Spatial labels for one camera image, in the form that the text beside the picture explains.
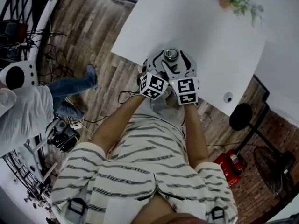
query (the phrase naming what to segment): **white shirt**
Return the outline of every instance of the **white shirt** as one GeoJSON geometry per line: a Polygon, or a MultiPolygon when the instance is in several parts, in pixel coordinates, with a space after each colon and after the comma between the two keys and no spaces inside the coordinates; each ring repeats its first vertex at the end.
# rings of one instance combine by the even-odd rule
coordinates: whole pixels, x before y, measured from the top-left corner
{"type": "Polygon", "coordinates": [[[0,89],[0,157],[45,131],[53,118],[47,86],[0,89]]]}
{"type": "Polygon", "coordinates": [[[67,223],[69,203],[80,195],[88,207],[87,224],[129,224],[157,192],[175,212],[213,223],[212,210],[220,207],[223,223],[237,221],[237,207],[221,167],[205,162],[191,168],[182,132],[144,114],[133,115],[107,157],[95,144],[78,145],[54,185],[51,206],[58,220],[67,223]]]}

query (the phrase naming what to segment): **blue jeans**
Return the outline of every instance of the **blue jeans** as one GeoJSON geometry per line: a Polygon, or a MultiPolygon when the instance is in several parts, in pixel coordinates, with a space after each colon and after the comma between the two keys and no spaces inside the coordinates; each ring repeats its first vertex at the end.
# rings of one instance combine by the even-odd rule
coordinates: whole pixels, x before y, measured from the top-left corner
{"type": "Polygon", "coordinates": [[[77,95],[85,90],[97,86],[97,80],[91,75],[82,78],[62,78],[56,82],[47,85],[53,97],[54,113],[71,116],[75,119],[82,119],[84,113],[65,101],[65,98],[77,95]]]}

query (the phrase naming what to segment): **potted plant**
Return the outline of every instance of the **potted plant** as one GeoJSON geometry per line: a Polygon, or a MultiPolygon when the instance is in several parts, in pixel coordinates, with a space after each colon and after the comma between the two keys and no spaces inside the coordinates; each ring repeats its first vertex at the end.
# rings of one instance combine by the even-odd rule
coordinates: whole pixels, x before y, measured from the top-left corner
{"type": "Polygon", "coordinates": [[[262,5],[257,5],[251,0],[219,0],[219,5],[223,9],[232,7],[236,15],[245,15],[247,11],[250,11],[252,15],[252,25],[254,25],[257,17],[262,17],[262,13],[264,12],[262,5]]]}

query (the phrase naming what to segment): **white table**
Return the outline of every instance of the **white table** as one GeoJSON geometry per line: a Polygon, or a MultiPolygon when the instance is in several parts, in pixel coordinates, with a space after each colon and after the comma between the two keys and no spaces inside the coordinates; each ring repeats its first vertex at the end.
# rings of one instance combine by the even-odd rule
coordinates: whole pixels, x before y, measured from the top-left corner
{"type": "Polygon", "coordinates": [[[112,52],[142,65],[157,48],[175,46],[197,63],[198,95],[228,116],[238,105],[260,60],[265,36],[251,14],[237,17],[218,0],[139,0],[112,52]],[[230,103],[224,101],[233,94],[230,103]]]}

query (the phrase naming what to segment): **white striped shirt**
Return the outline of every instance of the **white striped shirt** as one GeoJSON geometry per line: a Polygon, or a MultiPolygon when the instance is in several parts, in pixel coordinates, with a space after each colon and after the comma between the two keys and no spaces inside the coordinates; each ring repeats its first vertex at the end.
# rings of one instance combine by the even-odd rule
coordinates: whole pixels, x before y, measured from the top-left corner
{"type": "Polygon", "coordinates": [[[52,210],[64,223],[69,202],[87,187],[86,223],[101,224],[109,200],[148,200],[157,191],[156,184],[175,212],[186,212],[182,202],[188,200],[188,205],[204,210],[201,219],[210,223],[214,207],[224,209],[224,223],[237,221],[235,201],[221,167],[205,162],[192,169],[183,133],[144,114],[133,115],[107,157],[92,143],[82,143],[71,152],[52,190],[52,210]]]}

